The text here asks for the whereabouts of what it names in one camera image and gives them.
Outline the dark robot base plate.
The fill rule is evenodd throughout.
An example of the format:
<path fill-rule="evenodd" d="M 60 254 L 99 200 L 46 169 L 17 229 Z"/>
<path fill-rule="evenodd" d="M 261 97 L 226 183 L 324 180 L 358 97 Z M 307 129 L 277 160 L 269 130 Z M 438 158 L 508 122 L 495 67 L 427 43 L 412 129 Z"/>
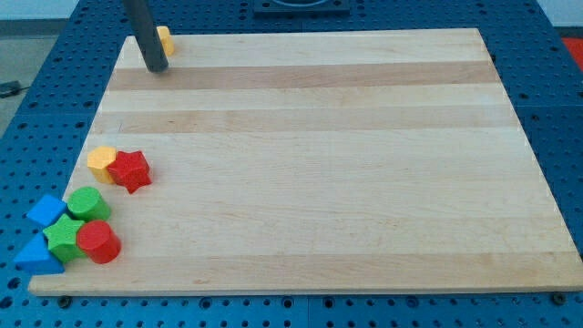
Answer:
<path fill-rule="evenodd" d="M 351 0 L 254 0 L 255 16 L 349 14 Z"/>

